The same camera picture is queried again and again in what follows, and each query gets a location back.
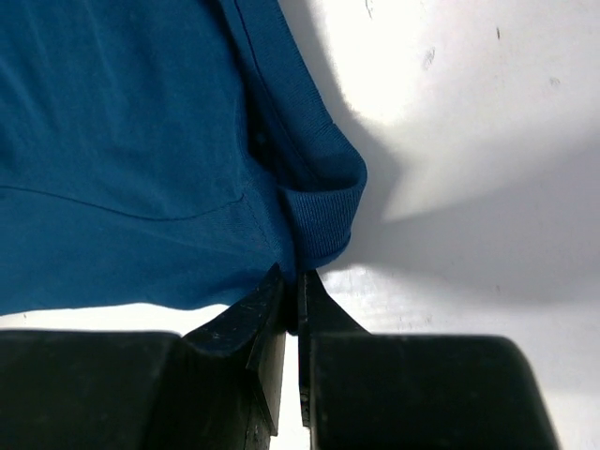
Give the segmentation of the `dark blue t shirt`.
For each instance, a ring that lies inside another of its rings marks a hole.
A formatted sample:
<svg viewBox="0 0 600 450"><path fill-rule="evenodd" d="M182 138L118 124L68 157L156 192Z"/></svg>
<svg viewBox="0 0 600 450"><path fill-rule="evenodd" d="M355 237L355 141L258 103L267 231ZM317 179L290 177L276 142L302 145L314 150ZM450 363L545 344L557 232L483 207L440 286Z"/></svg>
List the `dark blue t shirt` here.
<svg viewBox="0 0 600 450"><path fill-rule="evenodd" d="M367 167L275 1L1 5L1 310L231 305L348 245Z"/></svg>

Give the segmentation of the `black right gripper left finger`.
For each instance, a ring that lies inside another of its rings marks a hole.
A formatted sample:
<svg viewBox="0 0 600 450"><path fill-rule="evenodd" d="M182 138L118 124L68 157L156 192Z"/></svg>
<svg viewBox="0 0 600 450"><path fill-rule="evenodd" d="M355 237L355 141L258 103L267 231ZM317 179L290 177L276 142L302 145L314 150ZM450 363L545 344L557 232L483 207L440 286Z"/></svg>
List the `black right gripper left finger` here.
<svg viewBox="0 0 600 450"><path fill-rule="evenodd" d="M285 352L277 267L212 321L166 332L5 330L5 449L265 449Z"/></svg>

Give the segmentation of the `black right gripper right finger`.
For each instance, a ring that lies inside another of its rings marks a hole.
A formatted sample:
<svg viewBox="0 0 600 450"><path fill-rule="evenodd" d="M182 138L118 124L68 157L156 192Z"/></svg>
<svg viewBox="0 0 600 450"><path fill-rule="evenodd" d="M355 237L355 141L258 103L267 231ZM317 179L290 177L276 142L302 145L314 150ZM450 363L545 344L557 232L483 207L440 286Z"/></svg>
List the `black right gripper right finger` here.
<svg viewBox="0 0 600 450"><path fill-rule="evenodd" d="M555 449L525 355L501 336L372 334L299 278L299 393L314 449Z"/></svg>

